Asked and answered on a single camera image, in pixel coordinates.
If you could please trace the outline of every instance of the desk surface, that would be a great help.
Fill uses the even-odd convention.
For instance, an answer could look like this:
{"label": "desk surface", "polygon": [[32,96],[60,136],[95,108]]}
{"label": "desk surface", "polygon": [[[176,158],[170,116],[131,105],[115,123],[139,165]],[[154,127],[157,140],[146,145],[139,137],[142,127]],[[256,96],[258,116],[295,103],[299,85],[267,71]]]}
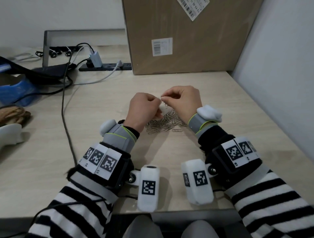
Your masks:
{"label": "desk surface", "polygon": [[[129,62],[126,46],[104,47],[104,62],[122,59]],[[77,62],[84,59],[79,56]],[[65,63],[67,57],[50,59]],[[40,66],[40,61],[24,63]],[[77,82],[96,80],[108,72],[74,72]],[[203,104],[223,113],[221,126],[235,136],[251,139],[265,164],[282,177],[309,203],[314,203],[314,165],[244,92],[226,72],[159,74],[134,76],[131,71],[115,72],[105,82],[75,86],[66,91],[65,118],[77,157],[101,140],[100,125],[108,119],[124,119],[130,99],[136,92],[159,96],[175,85],[192,85],[201,93]],[[26,141],[5,147],[0,156],[0,217],[34,216],[46,207],[67,184],[65,173],[73,160],[61,120],[61,93],[43,97],[27,107],[33,119],[23,129]],[[180,163],[204,158],[197,139],[188,128],[183,132],[161,132],[139,137],[131,153],[136,168],[145,164],[160,167],[160,191],[157,211],[233,208],[222,192],[215,193],[212,204],[195,206],[188,202]],[[219,188],[211,180],[213,188]],[[126,185],[122,193],[137,194]],[[121,198],[115,213],[138,212],[136,201]]]}

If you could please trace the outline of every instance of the power strip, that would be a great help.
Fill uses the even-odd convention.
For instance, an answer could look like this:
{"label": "power strip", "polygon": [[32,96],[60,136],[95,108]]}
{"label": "power strip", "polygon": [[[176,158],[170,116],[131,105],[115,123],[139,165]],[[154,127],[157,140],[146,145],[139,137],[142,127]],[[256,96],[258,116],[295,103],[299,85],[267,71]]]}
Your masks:
{"label": "power strip", "polygon": [[[102,64],[102,67],[99,68],[89,68],[87,67],[86,64],[83,64],[80,68],[79,71],[82,72],[87,72],[87,71],[112,71],[116,67],[116,63],[113,64]],[[131,63],[124,63],[122,67],[118,67],[116,71],[120,70],[132,70],[132,64]]]}

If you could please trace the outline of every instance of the gray pants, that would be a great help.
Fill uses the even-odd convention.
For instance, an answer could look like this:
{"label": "gray pants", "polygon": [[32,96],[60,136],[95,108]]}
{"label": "gray pants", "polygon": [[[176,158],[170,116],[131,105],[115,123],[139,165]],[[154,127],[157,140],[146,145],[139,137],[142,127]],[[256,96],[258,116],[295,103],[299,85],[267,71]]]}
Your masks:
{"label": "gray pants", "polygon": [[[163,238],[159,226],[147,216],[137,216],[130,224],[123,238]],[[191,223],[182,233],[181,238],[219,238],[214,228],[206,221]]]}

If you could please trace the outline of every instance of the striped sleeve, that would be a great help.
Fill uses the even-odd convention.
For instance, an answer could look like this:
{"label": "striped sleeve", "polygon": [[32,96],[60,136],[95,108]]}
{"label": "striped sleeve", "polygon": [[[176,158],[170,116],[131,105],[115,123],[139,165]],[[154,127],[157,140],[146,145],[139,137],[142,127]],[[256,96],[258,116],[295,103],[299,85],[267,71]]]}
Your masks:
{"label": "striped sleeve", "polygon": [[314,208],[271,170],[231,200],[253,238],[314,237]]}
{"label": "striped sleeve", "polygon": [[38,215],[26,237],[105,237],[113,203],[118,197],[79,171],[49,204],[106,199],[101,202],[57,206]]}

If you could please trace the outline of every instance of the hand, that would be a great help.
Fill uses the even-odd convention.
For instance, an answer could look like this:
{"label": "hand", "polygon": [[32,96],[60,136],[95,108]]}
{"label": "hand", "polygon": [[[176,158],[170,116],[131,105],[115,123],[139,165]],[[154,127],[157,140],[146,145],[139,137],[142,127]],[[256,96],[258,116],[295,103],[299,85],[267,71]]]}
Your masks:
{"label": "hand", "polygon": [[161,95],[161,100],[172,107],[186,124],[202,107],[199,90],[192,86],[174,86]]}
{"label": "hand", "polygon": [[141,133],[145,125],[154,117],[161,119],[159,109],[161,101],[154,95],[148,93],[137,93],[130,101],[129,112],[123,125],[132,127]]}

